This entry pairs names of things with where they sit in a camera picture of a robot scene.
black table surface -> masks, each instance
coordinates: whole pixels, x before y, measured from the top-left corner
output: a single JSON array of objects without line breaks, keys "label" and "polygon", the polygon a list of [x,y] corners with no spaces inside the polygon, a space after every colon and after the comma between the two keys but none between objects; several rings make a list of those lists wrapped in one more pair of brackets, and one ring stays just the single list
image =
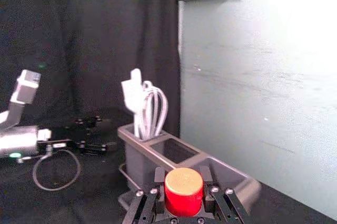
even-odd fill
[{"label": "black table surface", "polygon": [[[128,191],[118,166],[124,162],[123,142],[116,136],[119,126],[130,122],[124,113],[111,109],[94,115],[112,120],[106,142],[117,143],[117,151],[104,157],[77,155],[82,172],[70,187],[56,192],[39,189],[32,179],[34,162],[0,161],[0,223],[121,223],[125,215],[118,196]],[[262,184],[251,217],[254,223],[337,223],[327,216]]]}]

